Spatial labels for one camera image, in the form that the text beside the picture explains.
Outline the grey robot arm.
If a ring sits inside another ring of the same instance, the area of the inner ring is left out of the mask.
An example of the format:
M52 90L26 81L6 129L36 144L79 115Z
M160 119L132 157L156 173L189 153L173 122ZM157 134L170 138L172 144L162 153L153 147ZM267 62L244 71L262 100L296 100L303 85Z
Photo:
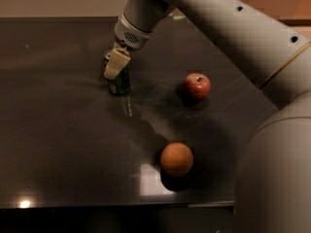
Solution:
M277 109L240 157L233 232L311 233L311 39L240 0L127 0L106 79L118 79L174 9Z

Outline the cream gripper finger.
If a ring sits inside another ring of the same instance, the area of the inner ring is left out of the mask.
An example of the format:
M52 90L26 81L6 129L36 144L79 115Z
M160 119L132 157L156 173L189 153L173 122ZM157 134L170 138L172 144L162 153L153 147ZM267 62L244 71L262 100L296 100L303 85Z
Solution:
M130 62L131 56L126 48L115 48L110 51L110 57L105 67L104 77L108 80L114 80L117 75Z

